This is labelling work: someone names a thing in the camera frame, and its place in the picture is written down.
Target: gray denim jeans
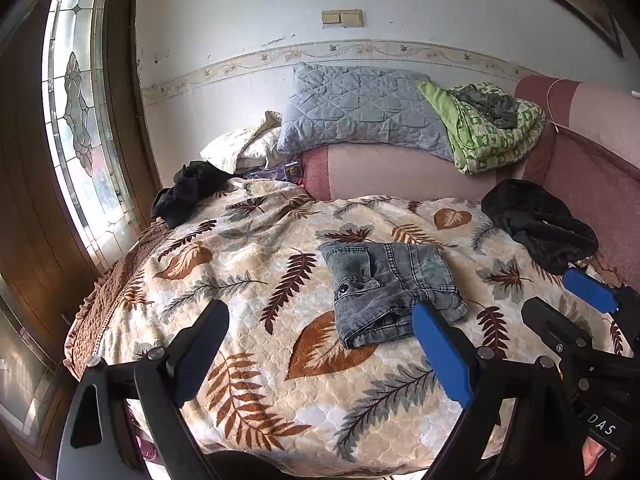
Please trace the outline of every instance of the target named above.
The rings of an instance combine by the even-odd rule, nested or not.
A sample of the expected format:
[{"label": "gray denim jeans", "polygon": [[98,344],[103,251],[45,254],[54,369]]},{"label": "gray denim jeans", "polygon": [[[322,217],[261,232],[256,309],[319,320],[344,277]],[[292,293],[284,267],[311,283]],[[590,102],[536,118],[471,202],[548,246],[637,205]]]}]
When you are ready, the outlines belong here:
[{"label": "gray denim jeans", "polygon": [[412,307],[424,300],[449,323],[467,312],[432,245],[331,242],[319,250],[334,276],[335,327],[345,348],[412,335]]}]

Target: folded green quilt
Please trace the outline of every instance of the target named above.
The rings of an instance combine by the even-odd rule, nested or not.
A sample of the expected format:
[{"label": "folded green quilt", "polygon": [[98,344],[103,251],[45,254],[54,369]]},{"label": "folded green quilt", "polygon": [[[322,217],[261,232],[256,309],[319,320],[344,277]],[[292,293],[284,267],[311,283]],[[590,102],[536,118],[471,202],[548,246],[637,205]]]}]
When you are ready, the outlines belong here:
[{"label": "folded green quilt", "polygon": [[[476,83],[475,86],[482,93],[506,95],[491,83]],[[421,81],[417,87],[447,127],[454,163],[461,173],[481,173],[521,160],[536,145],[545,126],[542,108],[529,101],[517,99],[516,127],[503,130],[472,105],[459,101],[434,83]],[[450,91],[462,88],[459,86]]]}]

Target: bed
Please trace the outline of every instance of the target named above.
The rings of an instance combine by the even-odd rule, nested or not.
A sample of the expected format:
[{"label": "bed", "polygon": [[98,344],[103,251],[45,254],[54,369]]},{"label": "bed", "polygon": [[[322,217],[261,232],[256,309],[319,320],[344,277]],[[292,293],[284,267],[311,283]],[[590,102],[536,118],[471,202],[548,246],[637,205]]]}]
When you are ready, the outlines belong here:
[{"label": "bed", "polygon": [[[629,348],[607,316],[572,296],[475,200],[364,196],[322,202],[288,182],[233,178],[169,231],[156,221],[96,285],[65,344],[76,377],[94,354],[139,359],[190,326],[212,298],[230,328],[197,398],[182,409],[205,452],[244,450],[296,476],[378,478],[428,467],[460,414],[414,338],[345,350],[335,331],[327,241],[433,244],[469,312],[455,325],[475,346],[533,362],[550,352],[520,308],[539,296],[593,335]],[[485,455],[499,451],[504,402]],[[140,406],[132,411],[142,427]]]}]

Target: floral wallpaper border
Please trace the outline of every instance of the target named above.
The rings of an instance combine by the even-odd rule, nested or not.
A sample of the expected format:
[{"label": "floral wallpaper border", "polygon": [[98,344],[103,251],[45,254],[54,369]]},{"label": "floral wallpaper border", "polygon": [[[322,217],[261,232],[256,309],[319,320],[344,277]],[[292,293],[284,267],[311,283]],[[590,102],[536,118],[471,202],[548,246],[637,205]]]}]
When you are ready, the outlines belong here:
[{"label": "floral wallpaper border", "polygon": [[469,50],[419,41],[345,40],[319,41],[279,46],[225,59],[187,75],[142,89],[145,105],[162,102],[201,86],[272,68],[292,66],[300,61],[408,60],[453,66],[518,81],[537,74],[533,70]]}]

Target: screw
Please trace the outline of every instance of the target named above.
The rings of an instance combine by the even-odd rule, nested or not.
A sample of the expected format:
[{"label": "screw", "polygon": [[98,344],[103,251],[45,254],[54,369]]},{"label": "screw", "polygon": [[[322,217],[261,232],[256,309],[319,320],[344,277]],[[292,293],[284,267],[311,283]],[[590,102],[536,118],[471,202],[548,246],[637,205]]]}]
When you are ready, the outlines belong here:
[{"label": "screw", "polygon": [[540,364],[542,365],[543,368],[553,368],[555,366],[553,359],[546,355],[543,355],[540,358]]},{"label": "screw", "polygon": [[481,359],[493,359],[495,357],[495,352],[488,346],[481,346],[478,349],[478,355]]},{"label": "screw", "polygon": [[89,368],[94,368],[94,367],[96,367],[97,365],[99,365],[99,364],[100,364],[100,361],[101,361],[101,360],[102,360],[102,359],[101,359],[101,357],[100,357],[100,356],[98,356],[98,355],[92,355],[91,357],[89,357],[89,358],[86,360],[86,365],[87,365]]},{"label": "screw", "polygon": [[161,346],[153,347],[149,352],[146,353],[146,356],[152,361],[157,361],[158,359],[162,359],[164,357],[164,348]]}]

